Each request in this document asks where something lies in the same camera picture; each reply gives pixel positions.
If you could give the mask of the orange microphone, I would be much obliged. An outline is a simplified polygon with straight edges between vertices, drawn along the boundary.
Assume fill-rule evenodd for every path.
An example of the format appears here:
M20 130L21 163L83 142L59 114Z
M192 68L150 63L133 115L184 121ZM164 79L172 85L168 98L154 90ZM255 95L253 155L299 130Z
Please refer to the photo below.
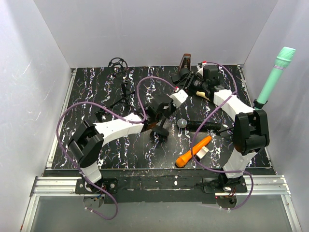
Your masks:
M212 138L210 136L205 137L203 140L201 140L199 143L197 143L195 146L193 146L192 150L187 151L183 155L179 156L176 161L175 165L178 168L183 168L186 166L186 164L196 155L196 153L203 147L206 146L211 142Z

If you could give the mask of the tripod shock-mount mic stand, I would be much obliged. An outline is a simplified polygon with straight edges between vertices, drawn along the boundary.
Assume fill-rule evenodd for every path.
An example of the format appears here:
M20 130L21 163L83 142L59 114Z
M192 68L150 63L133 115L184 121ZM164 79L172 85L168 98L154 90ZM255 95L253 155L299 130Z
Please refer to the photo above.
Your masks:
M134 97L135 91L130 91L127 88L128 81L125 78L129 69L127 62L123 58L114 57L110 60L108 67L113 68L113 77L122 77L123 79L121 82L121 98L116 100L112 105L108 106L108 109L112 110L117 104L122 104L135 112L135 107L130 102L130 98Z

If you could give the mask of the round-base stand for cream mic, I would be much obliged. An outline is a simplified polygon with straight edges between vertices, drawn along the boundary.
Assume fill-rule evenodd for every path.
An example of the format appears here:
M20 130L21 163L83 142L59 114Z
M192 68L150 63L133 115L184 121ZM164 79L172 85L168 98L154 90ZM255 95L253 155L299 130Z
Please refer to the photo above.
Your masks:
M151 128L151 130L154 131L155 133L157 133L160 136L168 137L169 131L163 127L166 120L167 120L167 118L163 117L162 120L160 121L160 124L155 125L154 127Z

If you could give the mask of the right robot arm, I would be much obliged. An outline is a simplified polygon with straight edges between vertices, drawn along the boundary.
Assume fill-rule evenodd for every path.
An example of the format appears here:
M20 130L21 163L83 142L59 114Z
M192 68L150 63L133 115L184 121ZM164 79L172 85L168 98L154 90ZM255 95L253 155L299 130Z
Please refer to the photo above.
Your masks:
M219 188L229 192L240 184L247 165L269 145L270 139L266 112L244 104L235 92L221 84L218 74L219 69L215 65L201 67L197 73L182 68L172 77L172 82L186 92L200 94L233 119L234 149L218 177Z

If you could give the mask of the black silver-mesh microphone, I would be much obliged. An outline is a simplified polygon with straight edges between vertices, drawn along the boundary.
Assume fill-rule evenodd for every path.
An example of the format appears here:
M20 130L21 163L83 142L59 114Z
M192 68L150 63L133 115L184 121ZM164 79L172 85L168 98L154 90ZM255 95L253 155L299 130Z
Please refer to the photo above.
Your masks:
M192 120L185 120L183 118L177 121L177 126L180 129L186 129L188 131L197 131L199 126L202 124L202 121L192 121ZM216 122L205 122L205 124L201 127L200 131L210 131L215 130L218 131L221 129L220 123Z

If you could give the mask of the short round-base mic stand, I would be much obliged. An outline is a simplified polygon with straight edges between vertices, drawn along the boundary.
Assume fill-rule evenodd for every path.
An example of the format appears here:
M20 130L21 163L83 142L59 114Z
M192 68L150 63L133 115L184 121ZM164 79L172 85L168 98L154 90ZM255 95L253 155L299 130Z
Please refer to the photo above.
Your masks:
M106 112L102 109L99 109L95 112L95 116L99 122L103 122L106 119Z

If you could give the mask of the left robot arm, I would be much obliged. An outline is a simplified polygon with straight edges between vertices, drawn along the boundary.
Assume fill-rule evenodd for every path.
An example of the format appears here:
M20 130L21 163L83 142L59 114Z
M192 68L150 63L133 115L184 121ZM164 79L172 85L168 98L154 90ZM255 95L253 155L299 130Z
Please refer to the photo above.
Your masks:
M77 160L81 176L90 192L98 193L104 185L97 160L102 147L107 143L148 130L165 136L169 134L157 123L164 124L165 120L185 102L187 95L181 90L164 97L165 100L157 105L144 106L126 117L99 123L85 120L76 129L68 142L68 148Z

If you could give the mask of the cream microphone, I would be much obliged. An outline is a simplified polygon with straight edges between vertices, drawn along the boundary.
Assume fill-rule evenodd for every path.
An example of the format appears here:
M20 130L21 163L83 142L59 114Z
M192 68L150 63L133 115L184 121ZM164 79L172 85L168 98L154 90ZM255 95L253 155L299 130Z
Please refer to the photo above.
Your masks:
M210 100L206 95L205 95L205 92L200 92L200 91L197 91L196 92L196 95L197 96L199 96L199 97L202 97L202 98L204 98L204 99L206 99L206 100Z

